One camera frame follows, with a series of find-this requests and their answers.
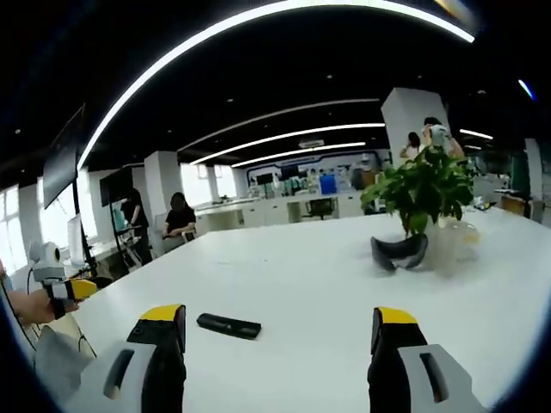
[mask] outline black remote control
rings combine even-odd
[[[203,329],[248,340],[257,338],[258,333],[260,333],[262,329],[262,325],[259,323],[235,320],[233,318],[215,316],[214,314],[207,313],[201,314],[197,318],[197,323]]]

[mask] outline tv screen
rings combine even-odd
[[[299,167],[295,166],[286,166],[282,168],[282,181],[286,181],[293,176],[299,175]]]
[[[106,207],[109,203],[128,198],[132,188],[132,168],[117,170],[115,173],[104,177],[100,180],[102,207]]]
[[[257,176],[258,185],[267,185],[274,181],[274,176],[272,174],[264,174]]]
[[[44,162],[44,208],[77,179],[77,152],[84,107],[65,124],[53,141]]]

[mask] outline white pillar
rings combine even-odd
[[[219,201],[220,196],[218,195],[218,183],[216,182],[216,171],[214,170],[214,166],[207,166],[207,179],[213,201]]]
[[[232,168],[233,181],[235,182],[235,190],[238,193],[238,198],[244,198],[247,195],[249,189],[249,183],[247,182],[246,170],[239,168]]]
[[[158,151],[147,157],[144,165],[152,216],[166,214],[170,210],[172,195],[183,192],[177,155],[175,152]]]
[[[390,152],[395,167],[405,161],[399,157],[399,153],[407,144],[409,132],[415,132],[423,139],[424,118],[434,116],[449,127],[440,95],[426,90],[394,88],[383,103],[381,112],[387,125]]]
[[[36,184],[19,188],[19,221],[21,223],[21,235],[23,238],[23,244],[25,245],[27,257],[28,247],[31,242],[36,241],[37,243],[42,244],[40,210],[38,208],[38,196],[36,189]]]
[[[528,173],[530,192],[534,198],[543,200],[542,155],[540,146],[535,139],[526,139],[526,156],[528,158]]]

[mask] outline person sitting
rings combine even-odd
[[[172,209],[164,222],[163,237],[177,238],[184,235],[188,241],[194,239],[197,219],[193,209],[188,205],[181,192],[172,195],[170,207]]]

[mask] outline computer monitor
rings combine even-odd
[[[123,168],[100,180],[102,206],[124,200],[133,188],[132,168]]]
[[[77,179],[77,153],[84,107],[65,124],[53,141],[44,163],[44,209]]]
[[[67,223],[68,240],[69,240],[69,257],[71,264],[82,266],[86,263],[84,257],[84,247],[82,239],[82,221],[80,214],[75,218],[70,219]]]
[[[267,185],[269,183],[272,183],[273,181],[274,181],[273,174],[264,174],[264,175],[257,176],[258,185]]]
[[[299,175],[299,167],[297,165],[285,166],[282,168],[282,181]]]

